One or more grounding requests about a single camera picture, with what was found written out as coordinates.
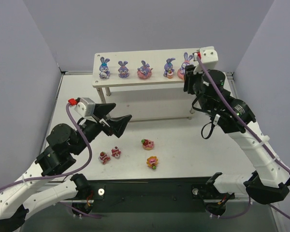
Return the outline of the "purple bunny sitting toy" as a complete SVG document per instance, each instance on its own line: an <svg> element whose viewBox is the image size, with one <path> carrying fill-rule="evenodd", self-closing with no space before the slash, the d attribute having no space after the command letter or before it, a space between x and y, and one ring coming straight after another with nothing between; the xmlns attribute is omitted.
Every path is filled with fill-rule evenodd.
<svg viewBox="0 0 290 232"><path fill-rule="evenodd" d="M127 68L127 61L119 61L118 64L120 65L118 69L118 76L120 78L128 78L129 77L129 69Z"/></svg>

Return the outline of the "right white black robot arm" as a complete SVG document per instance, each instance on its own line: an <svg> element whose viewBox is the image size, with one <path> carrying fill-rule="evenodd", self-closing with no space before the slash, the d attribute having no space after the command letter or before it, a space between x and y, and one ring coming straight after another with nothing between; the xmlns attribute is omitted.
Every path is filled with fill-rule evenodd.
<svg viewBox="0 0 290 232"><path fill-rule="evenodd" d="M188 65L184 74L184 91L195 95L193 110L210 117L211 129L220 127L232 138L255 168L248 175L214 174L206 183L206 193L247 194L261 204L280 202L289 194L290 168L269 145L249 106L234 98L224 88L225 74L218 70L194 73Z"/></svg>

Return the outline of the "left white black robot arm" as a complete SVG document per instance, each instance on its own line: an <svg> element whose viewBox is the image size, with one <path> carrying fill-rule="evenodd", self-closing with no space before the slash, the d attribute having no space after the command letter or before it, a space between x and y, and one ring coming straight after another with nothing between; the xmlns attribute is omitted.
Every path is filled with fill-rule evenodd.
<svg viewBox="0 0 290 232"><path fill-rule="evenodd" d="M115 103L70 99L66 112L74 127L56 125L48 146L13 183L0 188L0 232L14 232L37 212L60 201L90 197L92 188L80 173L91 162L90 146L101 132L121 137L131 115L109 117Z"/></svg>

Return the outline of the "small purple bunny with strawberry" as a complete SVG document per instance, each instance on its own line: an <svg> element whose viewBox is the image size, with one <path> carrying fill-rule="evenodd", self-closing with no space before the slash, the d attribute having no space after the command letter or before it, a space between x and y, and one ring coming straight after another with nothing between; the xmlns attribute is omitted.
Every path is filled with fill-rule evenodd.
<svg viewBox="0 0 290 232"><path fill-rule="evenodd" d="M172 61L174 61L175 58L168 58L166 60L166 64L164 65L164 77L167 77L168 79L173 78L174 76L174 67L172 64Z"/></svg>

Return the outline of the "purple bunny blue bow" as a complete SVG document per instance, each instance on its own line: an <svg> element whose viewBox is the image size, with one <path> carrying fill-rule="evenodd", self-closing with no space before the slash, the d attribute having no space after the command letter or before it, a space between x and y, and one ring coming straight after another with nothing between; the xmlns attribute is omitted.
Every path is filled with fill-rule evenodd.
<svg viewBox="0 0 290 232"><path fill-rule="evenodd" d="M110 77L110 71L108 68L109 58L100 57L101 65L99 67L99 77L101 79L108 79Z"/></svg>

